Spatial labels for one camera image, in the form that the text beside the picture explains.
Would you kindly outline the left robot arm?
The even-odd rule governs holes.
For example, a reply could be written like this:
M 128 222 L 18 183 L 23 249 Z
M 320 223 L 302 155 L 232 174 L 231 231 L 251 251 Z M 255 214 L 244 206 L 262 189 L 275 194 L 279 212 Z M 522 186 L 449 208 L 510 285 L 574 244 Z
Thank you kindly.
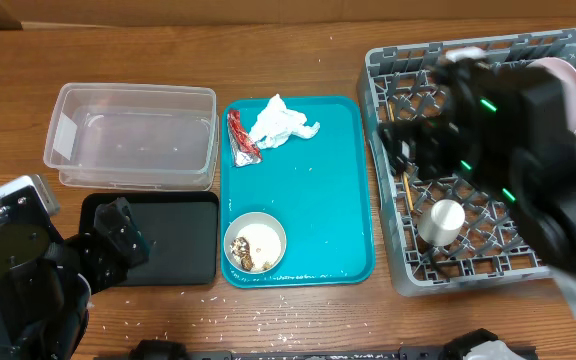
M 68 239 L 37 191 L 0 198 L 0 359 L 68 359 L 82 340 L 92 295 L 124 282 L 150 247 L 124 197 L 98 206 Z

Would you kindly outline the grey bowl with rice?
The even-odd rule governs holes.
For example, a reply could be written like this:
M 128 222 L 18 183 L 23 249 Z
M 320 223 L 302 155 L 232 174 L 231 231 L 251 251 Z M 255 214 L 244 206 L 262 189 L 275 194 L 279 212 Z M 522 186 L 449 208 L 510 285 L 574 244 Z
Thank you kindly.
M 284 227 L 273 216 L 249 212 L 232 221 L 222 239 L 226 262 L 245 274 L 276 268 L 287 249 Z

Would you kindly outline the red foil wrapper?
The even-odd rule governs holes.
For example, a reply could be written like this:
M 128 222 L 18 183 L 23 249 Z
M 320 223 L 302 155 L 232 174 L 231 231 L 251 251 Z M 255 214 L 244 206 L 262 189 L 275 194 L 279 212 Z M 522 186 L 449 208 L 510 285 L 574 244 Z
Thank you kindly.
M 261 151 L 243 127 L 239 110 L 228 111 L 227 128 L 234 166 L 244 167 L 261 163 Z

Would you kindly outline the wooden chopstick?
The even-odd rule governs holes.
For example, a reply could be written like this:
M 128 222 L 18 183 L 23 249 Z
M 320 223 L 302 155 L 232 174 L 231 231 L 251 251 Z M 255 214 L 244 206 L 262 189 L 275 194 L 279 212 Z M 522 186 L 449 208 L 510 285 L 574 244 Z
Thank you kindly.
M 406 203 L 408 206 L 408 210 L 410 212 L 414 211 L 414 203 L 412 201 L 412 194 L 411 194 L 411 190 L 410 190 L 410 184 L 409 184 L 409 180 L 408 180 L 408 174 L 406 172 L 404 172 L 402 174 L 402 181 L 403 181 L 403 185 L 404 185 L 404 191 L 405 191 L 405 198 L 406 198 Z
M 396 116 L 394 115 L 393 105 L 388 103 L 388 110 L 389 110 L 389 119 L 390 121 L 396 121 Z

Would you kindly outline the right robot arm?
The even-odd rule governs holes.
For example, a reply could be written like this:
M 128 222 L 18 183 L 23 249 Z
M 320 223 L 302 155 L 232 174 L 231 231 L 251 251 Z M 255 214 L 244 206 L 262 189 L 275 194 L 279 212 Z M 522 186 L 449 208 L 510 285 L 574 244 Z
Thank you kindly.
M 439 115 L 378 126 L 391 169 L 458 174 L 502 201 L 576 319 L 576 137 L 561 81 L 542 67 L 494 70 L 472 58 L 442 61 L 432 78 L 449 90 Z

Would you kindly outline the white napkin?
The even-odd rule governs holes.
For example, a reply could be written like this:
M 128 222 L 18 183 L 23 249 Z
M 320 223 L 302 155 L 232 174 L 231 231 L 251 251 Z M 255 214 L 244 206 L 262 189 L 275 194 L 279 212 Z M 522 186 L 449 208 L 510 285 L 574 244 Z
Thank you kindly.
M 278 148 L 291 136 L 311 139 L 320 129 L 320 123 L 307 125 L 304 113 L 289 109 L 279 94 L 273 96 L 266 107 L 257 115 L 249 137 L 261 150 Z

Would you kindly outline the large white plate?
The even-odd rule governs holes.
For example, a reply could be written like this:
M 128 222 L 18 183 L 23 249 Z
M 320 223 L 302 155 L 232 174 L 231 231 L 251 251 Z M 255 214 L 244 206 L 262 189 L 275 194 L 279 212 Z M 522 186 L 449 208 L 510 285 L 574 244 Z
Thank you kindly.
M 576 69 L 569 62 L 545 57 L 533 61 L 530 67 L 541 67 L 556 76 L 562 83 L 566 109 L 567 128 L 576 134 Z

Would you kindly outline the white cup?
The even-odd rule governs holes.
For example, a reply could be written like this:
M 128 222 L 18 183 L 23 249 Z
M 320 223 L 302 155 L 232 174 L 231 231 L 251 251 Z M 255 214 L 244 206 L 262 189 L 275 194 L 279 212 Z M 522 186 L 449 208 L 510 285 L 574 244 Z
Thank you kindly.
M 423 213 L 417 230 L 426 243 L 442 247 L 457 239 L 464 222 L 463 207 L 454 200 L 443 199 Z

